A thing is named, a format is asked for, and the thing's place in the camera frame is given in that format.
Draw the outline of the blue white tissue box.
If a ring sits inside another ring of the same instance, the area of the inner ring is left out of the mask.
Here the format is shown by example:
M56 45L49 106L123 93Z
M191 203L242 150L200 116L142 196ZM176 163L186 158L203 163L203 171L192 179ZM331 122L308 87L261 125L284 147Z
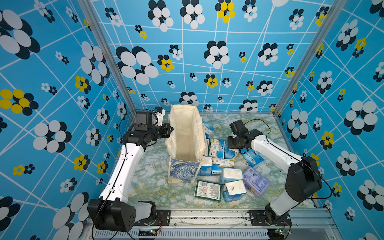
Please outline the blue white tissue box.
M205 121L202 121L203 123L203 129L204 129L204 132L205 132L205 135L206 135L206 138L208 139L212 139L214 137L214 128L211 127L208 123L206 123Z

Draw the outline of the cream canvas tote bag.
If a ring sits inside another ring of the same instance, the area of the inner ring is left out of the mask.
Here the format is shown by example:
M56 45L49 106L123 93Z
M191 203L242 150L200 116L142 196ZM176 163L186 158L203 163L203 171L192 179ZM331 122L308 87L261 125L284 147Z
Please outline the cream canvas tote bag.
M170 155L168 182L194 183L207 149L200 112L195 106L172 105L168 119L174 129L166 139Z

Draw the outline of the blue white front tissue pack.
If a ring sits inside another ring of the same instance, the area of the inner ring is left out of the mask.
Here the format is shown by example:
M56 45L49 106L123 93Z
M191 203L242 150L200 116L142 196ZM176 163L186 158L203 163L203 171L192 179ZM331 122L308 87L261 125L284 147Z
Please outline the blue white front tissue pack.
M203 157L201 161L201 167L199 170L199 176L211 176L213 167L212 157Z

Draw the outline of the blue tissue pack white top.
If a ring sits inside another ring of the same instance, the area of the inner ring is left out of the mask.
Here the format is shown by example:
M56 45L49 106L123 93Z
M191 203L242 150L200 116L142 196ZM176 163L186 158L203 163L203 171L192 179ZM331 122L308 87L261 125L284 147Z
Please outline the blue tissue pack white top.
M242 180L225 183L223 199L226 203L240 200L247 193Z

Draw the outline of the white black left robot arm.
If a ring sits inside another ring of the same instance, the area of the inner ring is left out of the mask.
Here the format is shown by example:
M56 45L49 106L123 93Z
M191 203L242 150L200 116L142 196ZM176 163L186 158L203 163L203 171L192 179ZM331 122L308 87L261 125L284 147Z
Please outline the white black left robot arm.
M128 188L146 148L158 139L169 138L174 130L169 123L163 123L165 114L161 107L135 110L134 120L122 137L123 145L113 174L99 198L90 200L88 205L96 229L128 233L137 222L156 221L156 204L139 201L130 205Z

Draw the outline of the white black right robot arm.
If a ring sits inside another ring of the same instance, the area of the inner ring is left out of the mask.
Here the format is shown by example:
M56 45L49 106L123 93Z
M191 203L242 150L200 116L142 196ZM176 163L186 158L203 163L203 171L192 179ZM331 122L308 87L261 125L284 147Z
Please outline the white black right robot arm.
M259 130L248 130L241 120L230 124L229 148L254 150L274 162L286 174L285 190L265 207L265 221L276 225L288 212L322 189L316 160L301 157L270 141Z

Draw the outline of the white blue printed tissue pack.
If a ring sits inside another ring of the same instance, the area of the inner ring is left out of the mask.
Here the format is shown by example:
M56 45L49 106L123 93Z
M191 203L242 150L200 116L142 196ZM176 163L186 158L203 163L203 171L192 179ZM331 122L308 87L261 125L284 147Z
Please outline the white blue printed tissue pack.
M224 140L210 140L209 156L213 158L224 159L225 158L225 144Z

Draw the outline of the colourful small tissue pack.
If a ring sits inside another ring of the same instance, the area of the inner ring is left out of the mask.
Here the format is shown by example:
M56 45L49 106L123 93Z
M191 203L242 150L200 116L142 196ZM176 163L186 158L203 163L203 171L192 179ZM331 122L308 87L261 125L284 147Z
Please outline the colourful small tissue pack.
M211 175L220 175L223 169L234 169L235 161L232 159L212 158Z

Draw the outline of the purple tissue pack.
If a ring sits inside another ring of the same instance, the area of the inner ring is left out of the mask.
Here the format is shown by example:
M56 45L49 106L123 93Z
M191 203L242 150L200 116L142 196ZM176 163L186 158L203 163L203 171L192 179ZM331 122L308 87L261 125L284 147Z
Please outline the purple tissue pack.
M270 182L252 167L244 171L243 182L246 189L257 198L261 197L270 186Z

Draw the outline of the green flat tissue pack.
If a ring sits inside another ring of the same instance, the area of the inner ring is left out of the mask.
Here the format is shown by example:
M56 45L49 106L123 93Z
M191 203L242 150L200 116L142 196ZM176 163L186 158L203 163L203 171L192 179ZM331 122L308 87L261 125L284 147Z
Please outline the green flat tissue pack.
M218 183L198 180L194 197L203 200L220 202L222 199L222 186Z

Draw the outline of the left aluminium corner post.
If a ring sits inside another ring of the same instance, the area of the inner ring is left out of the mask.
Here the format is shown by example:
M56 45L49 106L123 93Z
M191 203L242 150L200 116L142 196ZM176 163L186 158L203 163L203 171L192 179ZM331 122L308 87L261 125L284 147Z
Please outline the left aluminium corner post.
M99 44L99 47L101 48L107 64L110 68L111 73L113 74L113 77L116 80L116 83L118 85L119 90L122 93L122 96L124 97L127 106L130 111L136 110L136 106L133 102L133 99L130 96L130 93L128 91L127 85L123 79L123 76L118 68L118 65L115 61L115 58L113 56L112 50L110 49L107 39L105 37L105 34L102 30L101 24L98 22L96 12L93 10L93 6L91 1L86 0L79 0L79 4L81 6L82 11L85 14L86 19L91 24L91 28L93 29L94 36L96 38L96 41Z

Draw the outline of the aluminium corner post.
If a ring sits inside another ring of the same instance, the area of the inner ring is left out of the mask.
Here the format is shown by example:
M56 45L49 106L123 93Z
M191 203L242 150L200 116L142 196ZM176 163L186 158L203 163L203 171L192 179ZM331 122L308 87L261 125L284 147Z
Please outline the aluminium corner post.
M305 52L303 58L301 59L298 68L295 71L295 74L293 78L290 80L289 84L287 85L285 91L283 92L282 96L280 97L280 100L277 103L276 109L273 112L273 116L275 118L278 118L279 113L285 106L286 102L288 101L288 98L290 94L292 93L293 88L298 84L299 80L301 79L302 75L304 74L305 70L308 68L309 64L312 61L312 58L314 57L318 47L323 43L325 37L329 33L330 29L334 25L336 19L338 18L340 12L342 11L343 7L347 3L347 0L342 1L334 1L334 3L331 5L330 11L328 13L328 16L326 17L324 23L320 26L319 30L317 31L315 37L313 38L309 48Z
M123 76L118 68L118 65L115 61L115 58L113 56L112 50L110 49L107 39L105 37L105 34L102 30L101 24L98 22L96 12L93 10L93 6L91 1L86 0L79 0L79 4L81 6L82 11L85 14L86 19L91 24L91 28L93 29L94 36L96 38L96 41L99 44L99 47L101 48L107 64L110 68L111 73L113 74L113 77L116 80L116 83L118 85L119 90L122 93L122 96L124 97L127 106L130 111L136 110L136 106L133 102L133 99L130 96L130 93L128 91L127 85L123 79Z

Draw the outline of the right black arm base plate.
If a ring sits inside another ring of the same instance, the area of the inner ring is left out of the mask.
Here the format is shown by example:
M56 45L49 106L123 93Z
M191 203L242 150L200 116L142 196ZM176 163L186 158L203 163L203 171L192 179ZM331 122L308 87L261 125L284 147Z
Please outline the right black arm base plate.
M285 213L281 216L275 215L269 210L250 210L245 218L251 222L253 227L291 227L291 216Z

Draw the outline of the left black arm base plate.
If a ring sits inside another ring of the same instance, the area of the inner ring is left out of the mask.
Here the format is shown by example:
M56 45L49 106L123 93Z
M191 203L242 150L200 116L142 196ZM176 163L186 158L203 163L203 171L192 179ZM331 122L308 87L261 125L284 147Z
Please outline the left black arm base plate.
M134 223L134 226L169 226L171 220L171 210L156 210L152 219L143 219Z

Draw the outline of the aluminium front rail frame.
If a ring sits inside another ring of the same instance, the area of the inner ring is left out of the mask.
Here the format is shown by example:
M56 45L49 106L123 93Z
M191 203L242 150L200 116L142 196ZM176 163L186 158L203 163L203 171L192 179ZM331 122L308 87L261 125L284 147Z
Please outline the aluminium front rail frame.
M325 209L296 209L280 224L257 221L251 209L171 209L166 225L134 226L130 233L92 230L82 240L340 240Z

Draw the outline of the right aluminium corner post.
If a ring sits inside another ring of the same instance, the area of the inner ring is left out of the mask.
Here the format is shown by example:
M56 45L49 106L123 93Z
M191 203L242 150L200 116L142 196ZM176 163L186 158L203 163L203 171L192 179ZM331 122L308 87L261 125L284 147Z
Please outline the right aluminium corner post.
M287 85L285 91L283 92L282 96L280 97L280 100L277 103L276 109L273 112L273 116L275 118L278 118L279 113L285 106L286 102L288 101L288 98L290 94L292 93L293 88L298 84L299 80L301 79L302 75L304 74L305 70L308 68L309 64L312 61L312 58L314 57L318 47L323 43L325 37L329 33L330 29L334 25L336 19L338 18L340 12L342 11L343 7L347 3L347 0L342 1L334 1L334 3L331 5L330 11L328 13L328 16L326 17L324 23L320 26L319 30L317 31L315 37L313 38L309 48L305 52L303 58L301 59L298 68L295 71L295 74L293 78L290 80L289 84Z

